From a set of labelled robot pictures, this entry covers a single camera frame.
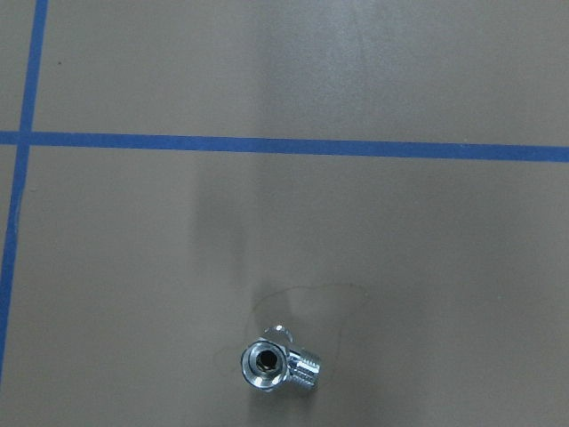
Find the chrome angle valve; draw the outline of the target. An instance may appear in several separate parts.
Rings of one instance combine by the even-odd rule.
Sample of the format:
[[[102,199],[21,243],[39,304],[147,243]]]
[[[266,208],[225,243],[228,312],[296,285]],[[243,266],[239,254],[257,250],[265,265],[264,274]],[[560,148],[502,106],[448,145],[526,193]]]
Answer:
[[[321,359],[299,346],[283,325],[271,326],[249,343],[240,358],[244,380],[254,389],[276,391],[291,384],[313,391],[321,374]]]

